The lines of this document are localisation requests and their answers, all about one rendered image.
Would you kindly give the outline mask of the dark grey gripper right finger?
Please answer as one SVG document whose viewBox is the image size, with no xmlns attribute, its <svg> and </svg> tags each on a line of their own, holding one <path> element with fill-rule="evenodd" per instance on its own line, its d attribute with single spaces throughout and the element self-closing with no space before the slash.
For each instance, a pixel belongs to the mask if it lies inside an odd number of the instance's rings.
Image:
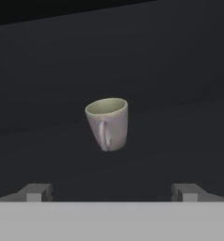
<svg viewBox="0 0 224 241">
<path fill-rule="evenodd" d="M 171 200 L 182 202 L 221 202 L 224 197 L 208 193 L 196 184 L 173 184 Z"/>
</svg>

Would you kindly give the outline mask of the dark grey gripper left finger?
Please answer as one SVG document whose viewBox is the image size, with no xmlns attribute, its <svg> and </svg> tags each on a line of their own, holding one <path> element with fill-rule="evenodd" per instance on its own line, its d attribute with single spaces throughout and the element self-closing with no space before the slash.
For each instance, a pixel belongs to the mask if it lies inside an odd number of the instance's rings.
<svg viewBox="0 0 224 241">
<path fill-rule="evenodd" d="M 53 186 L 51 184 L 29 184 L 23 187 L 16 193 L 12 193 L 0 198 L 0 202 L 13 201 L 52 201 L 53 200 Z"/>
</svg>

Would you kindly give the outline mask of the pale grey mug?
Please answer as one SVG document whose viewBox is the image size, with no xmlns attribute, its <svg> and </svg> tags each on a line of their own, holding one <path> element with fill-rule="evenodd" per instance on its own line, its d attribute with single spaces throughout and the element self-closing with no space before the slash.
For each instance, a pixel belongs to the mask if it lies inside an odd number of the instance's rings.
<svg viewBox="0 0 224 241">
<path fill-rule="evenodd" d="M 122 98 L 105 98 L 85 107 L 97 143 L 104 152 L 121 149 L 128 133 L 128 103 Z"/>
</svg>

